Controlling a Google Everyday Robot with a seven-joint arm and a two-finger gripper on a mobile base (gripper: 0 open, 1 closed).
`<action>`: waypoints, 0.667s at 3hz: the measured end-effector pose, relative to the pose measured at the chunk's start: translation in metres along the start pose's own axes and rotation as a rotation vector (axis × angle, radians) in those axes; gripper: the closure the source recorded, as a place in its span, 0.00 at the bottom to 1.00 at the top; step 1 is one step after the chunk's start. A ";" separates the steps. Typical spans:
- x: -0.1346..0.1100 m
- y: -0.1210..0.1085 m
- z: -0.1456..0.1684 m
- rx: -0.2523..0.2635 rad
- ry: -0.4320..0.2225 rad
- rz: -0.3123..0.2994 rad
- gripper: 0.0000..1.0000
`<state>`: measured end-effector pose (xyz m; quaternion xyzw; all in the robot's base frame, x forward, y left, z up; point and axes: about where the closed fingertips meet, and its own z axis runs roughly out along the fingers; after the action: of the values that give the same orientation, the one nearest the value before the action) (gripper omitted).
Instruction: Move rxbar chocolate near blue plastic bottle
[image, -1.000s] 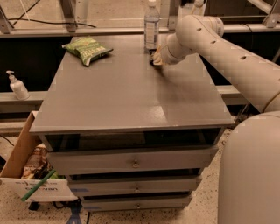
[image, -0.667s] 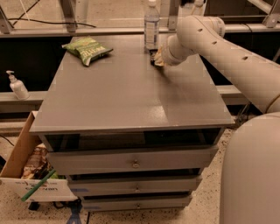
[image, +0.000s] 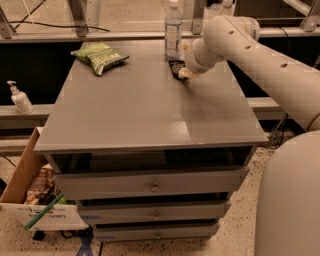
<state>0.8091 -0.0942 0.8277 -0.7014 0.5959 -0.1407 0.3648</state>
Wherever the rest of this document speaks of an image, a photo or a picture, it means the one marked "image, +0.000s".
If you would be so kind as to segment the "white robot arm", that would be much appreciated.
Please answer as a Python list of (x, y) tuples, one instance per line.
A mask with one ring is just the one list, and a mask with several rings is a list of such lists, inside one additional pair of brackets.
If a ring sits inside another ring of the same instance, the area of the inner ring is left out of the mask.
[(280, 146), (262, 175), (255, 256), (320, 256), (320, 72), (258, 42), (249, 17), (219, 15), (203, 36), (183, 43), (181, 77), (220, 61), (240, 68), (305, 132)]

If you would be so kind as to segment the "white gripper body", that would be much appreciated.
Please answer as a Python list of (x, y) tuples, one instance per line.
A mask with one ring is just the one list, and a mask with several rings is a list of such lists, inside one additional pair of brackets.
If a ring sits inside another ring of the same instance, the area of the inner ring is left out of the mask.
[(203, 74), (213, 68), (217, 60), (207, 48), (203, 38), (187, 43), (184, 50), (186, 67), (193, 73)]

